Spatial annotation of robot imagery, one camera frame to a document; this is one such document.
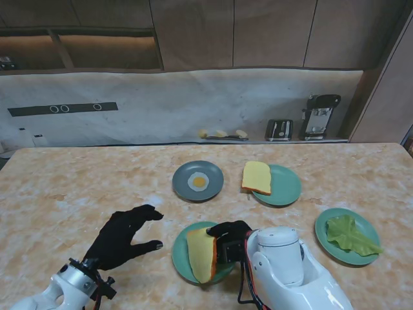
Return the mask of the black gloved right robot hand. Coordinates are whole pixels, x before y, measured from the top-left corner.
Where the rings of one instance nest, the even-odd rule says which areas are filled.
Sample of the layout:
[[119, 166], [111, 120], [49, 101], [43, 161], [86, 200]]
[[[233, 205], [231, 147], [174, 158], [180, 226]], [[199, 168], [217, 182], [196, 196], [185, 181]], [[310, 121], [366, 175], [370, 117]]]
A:
[[207, 229], [207, 234], [217, 239], [217, 241], [227, 243], [244, 240], [252, 231], [250, 226], [243, 220], [235, 222], [219, 223]]

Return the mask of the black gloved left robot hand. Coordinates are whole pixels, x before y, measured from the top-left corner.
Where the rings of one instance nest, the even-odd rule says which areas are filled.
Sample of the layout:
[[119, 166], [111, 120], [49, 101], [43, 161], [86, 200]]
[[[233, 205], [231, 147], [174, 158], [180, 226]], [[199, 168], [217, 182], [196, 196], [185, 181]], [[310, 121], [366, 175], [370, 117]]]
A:
[[133, 245], [132, 239], [146, 222], [162, 219], [163, 215], [148, 204], [113, 213], [87, 250], [83, 261], [88, 262], [92, 269], [108, 271], [138, 256], [159, 250], [163, 247], [163, 242], [159, 240]]

